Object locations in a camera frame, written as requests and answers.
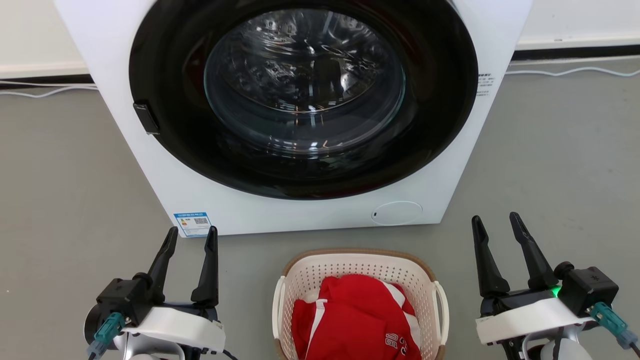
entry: basket handle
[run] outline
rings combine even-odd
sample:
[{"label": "basket handle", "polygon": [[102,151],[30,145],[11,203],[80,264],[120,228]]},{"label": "basket handle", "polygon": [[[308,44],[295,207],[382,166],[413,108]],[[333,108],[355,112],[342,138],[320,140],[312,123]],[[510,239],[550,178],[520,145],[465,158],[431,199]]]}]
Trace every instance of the basket handle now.
[{"label": "basket handle", "polygon": [[[447,302],[447,295],[444,293],[444,289],[442,285],[438,281],[434,281],[436,294],[440,298],[440,305],[442,306],[442,324],[440,327],[440,344],[445,345],[447,343],[447,338],[449,337],[449,303]],[[438,304],[433,304],[436,309],[438,308]]]},{"label": "basket handle", "polygon": [[271,330],[273,330],[273,338],[280,339],[280,322],[282,317],[282,295],[284,290],[284,276],[278,279],[276,284],[276,291],[273,293],[273,305],[271,308]]}]

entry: door glass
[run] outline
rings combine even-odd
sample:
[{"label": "door glass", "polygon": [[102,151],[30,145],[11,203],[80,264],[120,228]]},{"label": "door glass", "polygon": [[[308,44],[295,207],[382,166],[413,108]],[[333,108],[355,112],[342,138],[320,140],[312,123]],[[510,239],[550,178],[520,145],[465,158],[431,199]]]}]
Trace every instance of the door glass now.
[{"label": "door glass", "polygon": [[209,104],[240,139],[279,156],[342,152],[396,114],[405,75],[366,24],[326,10],[269,12],[239,25],[205,68]]}]

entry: white plastic basket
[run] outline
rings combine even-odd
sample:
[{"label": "white plastic basket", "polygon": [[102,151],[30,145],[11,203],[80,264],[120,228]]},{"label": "white plastic basket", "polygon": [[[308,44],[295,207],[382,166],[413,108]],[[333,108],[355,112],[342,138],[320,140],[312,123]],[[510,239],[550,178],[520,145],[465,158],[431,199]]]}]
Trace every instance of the white plastic basket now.
[{"label": "white plastic basket", "polygon": [[[276,349],[284,360],[299,360],[291,336],[294,302],[318,290],[328,276],[363,274],[402,286],[415,310],[422,344],[422,360],[440,360],[449,333],[449,305],[442,286],[420,259],[384,250],[333,249],[306,252],[294,258],[278,280],[271,321]],[[438,297],[442,324],[438,314]]]}]

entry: blue and white sticker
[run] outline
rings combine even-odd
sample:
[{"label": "blue and white sticker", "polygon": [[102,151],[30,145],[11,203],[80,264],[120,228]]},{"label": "blue and white sticker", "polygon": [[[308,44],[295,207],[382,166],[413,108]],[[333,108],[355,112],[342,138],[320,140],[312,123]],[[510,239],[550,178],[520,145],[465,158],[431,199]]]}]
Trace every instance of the blue and white sticker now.
[{"label": "blue and white sticker", "polygon": [[211,221],[209,221],[207,213],[179,213],[173,215],[186,237],[196,238],[209,234]]}]

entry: white cable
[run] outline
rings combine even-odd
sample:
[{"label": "white cable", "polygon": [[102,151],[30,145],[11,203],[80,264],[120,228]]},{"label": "white cable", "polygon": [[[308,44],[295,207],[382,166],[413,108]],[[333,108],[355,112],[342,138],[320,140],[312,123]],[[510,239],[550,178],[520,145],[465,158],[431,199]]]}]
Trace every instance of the white cable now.
[{"label": "white cable", "polygon": [[603,68],[600,68],[600,67],[579,67],[577,69],[571,69],[571,70],[567,70],[567,71],[563,71],[563,72],[557,72],[557,73],[546,72],[546,71],[538,71],[538,70],[507,71],[507,72],[505,72],[505,75],[536,74],[536,75],[548,75],[548,76],[562,76],[562,75],[571,74],[572,72],[585,71],[585,70],[604,72],[604,73],[607,73],[607,74],[610,74],[610,75],[622,76],[624,78],[630,78],[632,76],[636,76],[636,75],[640,74],[640,70],[634,71],[634,72],[629,72],[629,73],[624,73],[624,72],[617,72],[617,71],[613,71],[613,70],[603,69]]},{"label": "white cable", "polygon": [[40,95],[27,94],[24,92],[11,92],[11,91],[0,91],[0,95],[18,95],[18,96],[32,97],[34,99],[40,99],[40,98],[47,97],[49,95],[57,94],[59,92],[63,92],[67,90],[98,90],[98,88],[91,88],[88,86],[66,86],[66,87],[55,89],[53,91],[46,92]]},{"label": "white cable", "polygon": [[44,86],[44,87],[57,87],[57,86],[87,86],[87,87],[92,87],[95,86],[95,84],[42,84],[42,83],[21,83],[18,81],[7,81],[7,80],[0,80],[0,84],[7,84],[7,85],[30,85],[30,86]]}]

